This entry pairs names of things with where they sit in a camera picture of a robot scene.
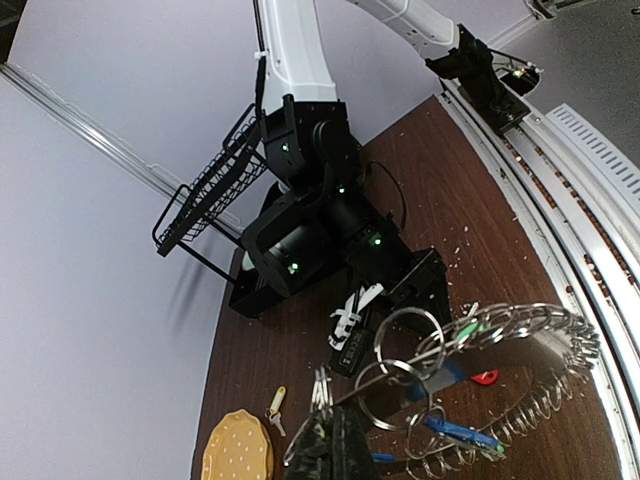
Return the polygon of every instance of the metal coil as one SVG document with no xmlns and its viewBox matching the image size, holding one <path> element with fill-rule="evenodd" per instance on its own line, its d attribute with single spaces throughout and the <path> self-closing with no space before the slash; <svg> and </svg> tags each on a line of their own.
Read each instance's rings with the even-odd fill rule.
<svg viewBox="0 0 640 480">
<path fill-rule="evenodd" d="M 443 332 L 448 339 L 446 343 L 442 342 Z M 376 340 L 375 351 L 381 352 L 383 336 L 376 337 Z M 485 362 L 484 365 L 477 365 L 491 357 L 493 350 L 505 345 L 517 348 L 511 348 L 507 355 L 500 350 L 497 355 L 500 364 L 489 365 Z M 529 357 L 526 352 L 522 353 L 523 345 L 530 347 Z M 538 359 L 540 352 L 544 355 Z M 547 304 L 494 305 L 434 331 L 421 342 L 415 357 L 407 364 L 421 372 L 432 372 L 434 365 L 442 364 L 443 357 L 454 358 L 456 362 L 464 364 L 463 360 L 468 356 L 473 358 L 467 362 L 467 366 L 477 365 L 473 368 L 481 370 L 466 371 L 467 378 L 482 371 L 503 368 L 504 363 L 509 364 L 510 358 L 515 363 L 518 359 L 529 360 L 520 366 L 530 367 L 534 371 L 531 390 L 506 413 L 496 417 L 489 412 L 493 418 L 488 425 L 479 429 L 508 447 L 513 444 L 515 437 L 528 436 L 542 421 L 549 420 L 554 412 L 558 412 L 563 402 L 573 398 L 571 378 L 585 383 L 589 380 L 587 372 L 593 368 L 599 356 L 599 341 L 594 327 L 584 317 L 562 307 Z M 378 360 L 385 361 L 381 355 Z M 428 384 L 429 376 L 423 377 L 423 381 Z M 376 424 L 380 425 L 381 421 L 376 419 Z M 409 445 L 411 427 L 412 423 L 409 423 L 405 451 L 411 460 L 406 462 L 405 471 L 413 479 L 441 479 L 447 472 L 470 466 L 479 457 L 486 456 L 485 452 L 478 455 L 474 447 L 444 438 L 432 439 L 428 448 L 416 455 Z M 417 467 L 424 472 L 422 476 L 416 474 Z"/>
</svg>

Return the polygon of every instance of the yellow scalloped plate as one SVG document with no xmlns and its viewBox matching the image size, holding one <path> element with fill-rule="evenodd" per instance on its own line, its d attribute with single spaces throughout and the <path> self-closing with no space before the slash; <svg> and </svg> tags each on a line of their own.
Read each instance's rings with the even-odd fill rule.
<svg viewBox="0 0 640 480">
<path fill-rule="evenodd" d="M 271 480 L 273 449 L 260 420 L 245 410 L 225 415 L 202 457 L 202 480 Z"/>
</svg>

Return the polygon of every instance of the wire basket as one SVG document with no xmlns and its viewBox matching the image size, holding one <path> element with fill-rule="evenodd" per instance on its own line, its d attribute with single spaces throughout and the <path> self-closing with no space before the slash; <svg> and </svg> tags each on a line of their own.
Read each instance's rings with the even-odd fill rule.
<svg viewBox="0 0 640 480">
<path fill-rule="evenodd" d="M 216 227 L 220 214 L 265 171 L 265 160 L 256 151 L 261 140 L 259 124 L 255 117 L 247 120 L 252 110 L 252 105 L 247 108 L 225 138 L 220 153 L 193 183 L 181 185 L 169 201 L 153 232 L 161 255 L 166 256 L 181 242 L 192 242 L 208 225 Z M 156 232 L 171 206 L 185 196 L 177 216 L 158 236 Z"/>
</svg>

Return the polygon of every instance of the black wire rack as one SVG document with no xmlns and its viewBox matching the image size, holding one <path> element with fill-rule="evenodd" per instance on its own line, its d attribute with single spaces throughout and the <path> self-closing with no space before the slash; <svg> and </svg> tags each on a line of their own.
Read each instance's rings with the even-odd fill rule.
<svg viewBox="0 0 640 480">
<path fill-rule="evenodd" d="M 222 142 L 220 153 L 193 183 L 178 187 L 152 231 L 158 253 L 163 257 L 179 246 L 232 283 L 235 279 L 187 244 L 193 242 L 207 226 L 212 226 L 241 246 L 239 238 L 219 226 L 216 219 L 266 170 L 264 157 L 256 151 L 261 133 L 257 119 L 250 117 L 253 110 L 254 105 L 245 110 Z M 185 200 L 178 214 L 158 235 L 169 210 L 181 199 Z"/>
</svg>

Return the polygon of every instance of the brown table surface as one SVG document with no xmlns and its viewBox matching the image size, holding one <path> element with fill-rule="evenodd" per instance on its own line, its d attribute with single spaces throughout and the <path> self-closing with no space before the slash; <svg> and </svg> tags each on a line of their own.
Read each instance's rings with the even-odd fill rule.
<svg viewBox="0 0 640 480">
<path fill-rule="evenodd" d="M 450 265 L 450 302 L 459 316 L 468 305 L 552 302 L 558 298 L 515 214 L 498 186 L 436 99 L 431 98 L 364 148 L 366 160 L 384 163 L 402 185 L 408 203 L 403 238 L 412 249 L 434 245 Z M 375 169 L 369 198 L 381 211 L 400 214 L 398 193 Z M 287 442 L 308 414 L 313 369 L 328 360 L 329 314 L 344 302 L 344 274 L 317 284 L 249 321 L 223 307 L 202 404 L 192 479 L 200 478 L 202 454 L 225 413 L 244 408 L 261 417 L 280 385 L 288 389 L 282 422 L 289 437 L 268 426 L 274 444 L 275 479 L 282 478 Z M 490 387 L 464 383 L 449 392 L 456 418 L 480 421 L 497 398 L 522 388 L 518 371 L 501 372 Z M 344 392 L 350 382 L 334 381 Z M 397 437 L 375 434 L 375 445 Z M 478 461 L 450 479 L 616 479 L 617 458 L 592 385 L 526 438 L 516 438 L 507 459 Z M 406 474 L 394 478 L 410 478 Z"/>
</svg>

